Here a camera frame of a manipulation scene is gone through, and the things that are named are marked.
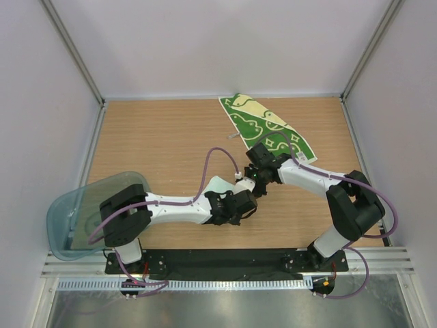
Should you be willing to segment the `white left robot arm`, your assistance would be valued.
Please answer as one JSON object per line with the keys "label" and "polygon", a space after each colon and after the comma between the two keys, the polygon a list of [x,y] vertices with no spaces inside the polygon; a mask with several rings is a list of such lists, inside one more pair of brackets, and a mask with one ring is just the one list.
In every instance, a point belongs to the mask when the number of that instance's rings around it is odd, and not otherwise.
{"label": "white left robot arm", "polygon": [[226,191],[206,191],[199,197],[167,197],[148,193],[142,184],[132,184],[100,204],[104,245],[113,248],[129,273],[145,264],[139,235],[150,226],[189,222],[238,226],[257,210],[255,183],[239,180]]}

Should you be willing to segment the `green frog pattern towel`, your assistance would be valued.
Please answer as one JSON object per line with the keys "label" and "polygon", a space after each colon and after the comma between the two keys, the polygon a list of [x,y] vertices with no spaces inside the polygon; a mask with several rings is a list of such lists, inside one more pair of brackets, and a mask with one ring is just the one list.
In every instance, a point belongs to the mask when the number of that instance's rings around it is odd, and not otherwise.
{"label": "green frog pattern towel", "polygon": [[300,133],[250,96],[235,94],[221,97],[219,102],[247,148],[261,141],[276,156],[293,152],[304,163],[317,160],[315,152]]}

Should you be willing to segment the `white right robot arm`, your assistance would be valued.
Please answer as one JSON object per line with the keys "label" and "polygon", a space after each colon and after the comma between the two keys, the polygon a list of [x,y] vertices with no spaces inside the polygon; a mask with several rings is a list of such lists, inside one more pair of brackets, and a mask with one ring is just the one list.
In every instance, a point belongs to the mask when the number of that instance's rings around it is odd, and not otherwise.
{"label": "white right robot arm", "polygon": [[338,251],[364,237],[385,216],[382,202],[360,171],[340,174],[293,159],[273,159],[249,164],[244,175],[255,181],[255,197],[267,194],[267,185],[275,182],[326,199],[332,225],[307,248],[309,266],[317,271],[329,266]]}

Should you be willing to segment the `light mint green towel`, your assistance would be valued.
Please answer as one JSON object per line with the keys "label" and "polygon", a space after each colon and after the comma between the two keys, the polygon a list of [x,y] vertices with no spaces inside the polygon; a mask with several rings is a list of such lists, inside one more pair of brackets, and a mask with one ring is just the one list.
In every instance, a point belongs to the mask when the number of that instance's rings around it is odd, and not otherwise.
{"label": "light mint green towel", "polygon": [[202,194],[213,191],[215,193],[225,193],[226,191],[233,191],[235,184],[227,182],[218,176],[213,176],[209,183],[204,187]]}

